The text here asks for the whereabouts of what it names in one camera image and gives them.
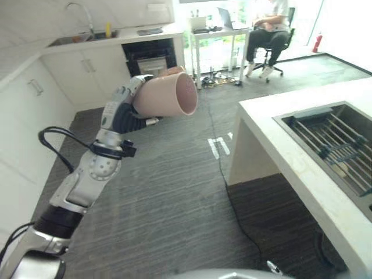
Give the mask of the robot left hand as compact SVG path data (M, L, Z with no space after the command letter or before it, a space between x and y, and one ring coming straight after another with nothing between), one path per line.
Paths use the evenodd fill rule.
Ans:
M141 87L152 79L151 74L134 76L127 85L119 87L104 107L101 128L125 134L157 124L160 118L145 117L133 105Z

